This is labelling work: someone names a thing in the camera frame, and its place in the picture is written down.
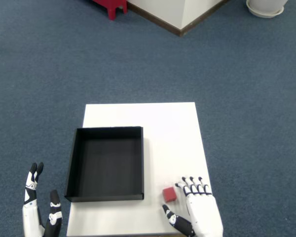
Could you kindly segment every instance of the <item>flower pot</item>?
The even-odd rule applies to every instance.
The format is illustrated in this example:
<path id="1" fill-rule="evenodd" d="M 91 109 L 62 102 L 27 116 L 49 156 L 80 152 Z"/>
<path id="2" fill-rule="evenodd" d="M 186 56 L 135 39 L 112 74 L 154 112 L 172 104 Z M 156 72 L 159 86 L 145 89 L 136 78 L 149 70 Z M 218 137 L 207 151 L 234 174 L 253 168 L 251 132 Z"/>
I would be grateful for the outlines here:
<path id="1" fill-rule="evenodd" d="M 288 0 L 247 0 L 250 12 L 260 17 L 274 17 L 281 14 Z"/>

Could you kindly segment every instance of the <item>white pot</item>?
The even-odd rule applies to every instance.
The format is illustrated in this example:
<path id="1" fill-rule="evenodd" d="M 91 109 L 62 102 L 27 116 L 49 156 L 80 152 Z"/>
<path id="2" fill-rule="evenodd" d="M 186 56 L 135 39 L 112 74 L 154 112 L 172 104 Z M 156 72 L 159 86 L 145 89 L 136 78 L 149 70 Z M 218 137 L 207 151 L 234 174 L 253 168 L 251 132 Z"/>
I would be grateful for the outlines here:
<path id="1" fill-rule="evenodd" d="M 250 8 L 262 14 L 276 14 L 288 0 L 249 0 Z"/>

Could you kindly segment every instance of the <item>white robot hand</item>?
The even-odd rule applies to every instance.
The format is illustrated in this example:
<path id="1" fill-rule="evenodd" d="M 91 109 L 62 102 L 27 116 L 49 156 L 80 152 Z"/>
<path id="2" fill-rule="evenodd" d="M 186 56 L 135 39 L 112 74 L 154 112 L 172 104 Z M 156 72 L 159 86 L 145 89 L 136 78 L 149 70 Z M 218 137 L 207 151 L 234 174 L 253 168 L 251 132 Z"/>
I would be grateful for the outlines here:
<path id="1" fill-rule="evenodd" d="M 25 186 L 25 198 L 22 208 L 23 230 L 25 237 L 58 237 L 62 213 L 59 196 L 56 190 L 50 192 L 50 214 L 46 228 L 41 222 L 39 208 L 37 206 L 36 187 L 39 175 L 43 171 L 44 164 L 32 164 Z"/>
<path id="2" fill-rule="evenodd" d="M 222 237 L 222 219 L 210 187 L 201 177 L 182 177 L 183 182 L 176 183 L 186 196 L 186 206 L 191 222 L 173 213 L 167 205 L 163 210 L 169 223 L 182 234 L 192 237 Z"/>

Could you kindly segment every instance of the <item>white tabletop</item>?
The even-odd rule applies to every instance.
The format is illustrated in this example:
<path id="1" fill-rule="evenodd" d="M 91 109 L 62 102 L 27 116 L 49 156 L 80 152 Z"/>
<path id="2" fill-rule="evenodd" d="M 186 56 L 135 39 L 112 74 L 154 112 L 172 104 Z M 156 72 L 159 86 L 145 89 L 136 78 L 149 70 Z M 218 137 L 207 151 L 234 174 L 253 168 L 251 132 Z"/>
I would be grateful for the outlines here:
<path id="1" fill-rule="evenodd" d="M 172 234 L 162 190 L 182 176 L 209 176 L 194 103 L 86 105 L 83 127 L 144 128 L 145 199 L 71 203 L 67 236 Z M 184 194 L 168 206 L 189 219 Z"/>

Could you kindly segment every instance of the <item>black box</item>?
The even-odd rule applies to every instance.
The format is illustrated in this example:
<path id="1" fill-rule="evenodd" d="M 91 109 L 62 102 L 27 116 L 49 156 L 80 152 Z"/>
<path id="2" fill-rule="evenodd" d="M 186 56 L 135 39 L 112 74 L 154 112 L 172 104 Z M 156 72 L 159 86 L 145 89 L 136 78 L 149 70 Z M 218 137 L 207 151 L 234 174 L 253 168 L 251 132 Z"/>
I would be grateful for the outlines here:
<path id="1" fill-rule="evenodd" d="M 144 199 L 142 127 L 78 128 L 65 198 L 72 202 Z"/>

